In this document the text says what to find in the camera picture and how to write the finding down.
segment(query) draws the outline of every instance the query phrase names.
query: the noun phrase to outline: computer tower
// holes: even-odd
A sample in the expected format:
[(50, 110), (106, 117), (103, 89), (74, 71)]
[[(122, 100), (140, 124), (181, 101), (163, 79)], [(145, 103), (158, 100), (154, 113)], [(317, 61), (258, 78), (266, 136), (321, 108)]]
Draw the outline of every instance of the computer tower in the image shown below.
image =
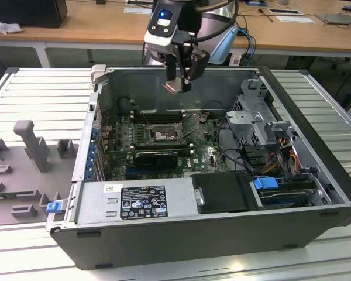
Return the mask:
[(68, 10), (65, 0), (0, 0), (0, 22), (59, 28)]

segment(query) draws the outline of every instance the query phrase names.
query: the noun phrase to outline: motherboard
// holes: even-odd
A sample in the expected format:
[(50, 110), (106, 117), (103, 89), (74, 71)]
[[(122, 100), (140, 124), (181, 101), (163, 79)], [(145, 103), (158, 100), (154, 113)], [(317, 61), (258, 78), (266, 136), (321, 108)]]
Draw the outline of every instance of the motherboard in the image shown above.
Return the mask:
[(216, 142), (218, 121), (201, 112), (122, 116), (109, 132), (107, 178), (165, 179), (227, 172)]

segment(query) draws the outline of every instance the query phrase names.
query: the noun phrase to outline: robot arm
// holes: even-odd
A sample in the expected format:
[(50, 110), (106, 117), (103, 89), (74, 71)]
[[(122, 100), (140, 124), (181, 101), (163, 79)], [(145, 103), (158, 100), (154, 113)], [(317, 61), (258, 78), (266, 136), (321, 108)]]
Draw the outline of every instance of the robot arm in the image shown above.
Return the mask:
[(238, 31), (238, 0), (203, 4), (208, 5), (201, 0), (154, 2), (144, 41), (166, 66), (164, 87), (172, 94), (191, 90), (191, 82), (203, 75), (208, 62), (225, 61)]

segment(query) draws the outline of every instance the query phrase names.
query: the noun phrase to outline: power supply label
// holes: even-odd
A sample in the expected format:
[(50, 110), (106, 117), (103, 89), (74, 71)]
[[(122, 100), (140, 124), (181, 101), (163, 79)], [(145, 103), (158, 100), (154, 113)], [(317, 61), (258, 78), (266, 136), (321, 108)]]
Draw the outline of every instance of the power supply label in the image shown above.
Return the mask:
[(165, 186), (124, 187), (121, 189), (123, 220), (168, 216)]

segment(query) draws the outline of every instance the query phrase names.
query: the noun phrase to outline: wooden desk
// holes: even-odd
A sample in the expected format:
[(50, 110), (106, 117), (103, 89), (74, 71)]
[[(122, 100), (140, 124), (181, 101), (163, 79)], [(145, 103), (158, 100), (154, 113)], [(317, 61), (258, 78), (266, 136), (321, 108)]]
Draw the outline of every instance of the wooden desk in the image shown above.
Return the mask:
[[(351, 4), (346, 1), (335, 0), (294, 0), (290, 5), (291, 9), (301, 11), (303, 14), (315, 13), (342, 13), (343, 5)], [(268, 2), (273, 8), (283, 9), (272, 2)], [(271, 16), (274, 22), (270, 22), (266, 16), (249, 17), (249, 15), (262, 15), (257, 9), (249, 9), (244, 4), (241, 5), (241, 14), (247, 15), (247, 23), (250, 34), (257, 41), (257, 49), (278, 50), (278, 54), (288, 51), (308, 52), (331, 52), (331, 53), (350, 53), (351, 52), (351, 28), (345, 29), (346, 26), (339, 28), (335, 25), (324, 25), (316, 16), (305, 16), (312, 19), (313, 23), (292, 23), (281, 22), (275, 16)], [(244, 27), (245, 23), (240, 16), (238, 19), (240, 26)], [(234, 47), (247, 42), (246, 38), (237, 38)]]
[[(280, 8), (273, 2), (269, 4)], [(348, 2), (294, 0), (290, 8), (304, 14), (341, 13), (345, 4)], [(142, 49), (149, 15), (124, 13), (124, 3), (96, 5), (94, 1), (68, 0), (67, 7), (67, 18), (60, 28), (25, 28), (23, 33), (0, 35), (0, 46), (34, 47), (43, 67), (50, 67), (46, 48)], [(271, 17), (272, 23), (265, 16), (257, 16), (261, 15), (257, 8), (248, 8), (241, 2), (240, 13), (247, 15), (250, 34), (257, 42), (257, 54), (351, 57), (351, 28), (324, 25), (316, 16), (306, 16), (316, 24), (280, 22), (275, 16)], [(245, 26), (242, 17), (239, 17), (238, 22)], [(241, 52), (245, 48), (246, 38), (237, 37), (233, 52)]]

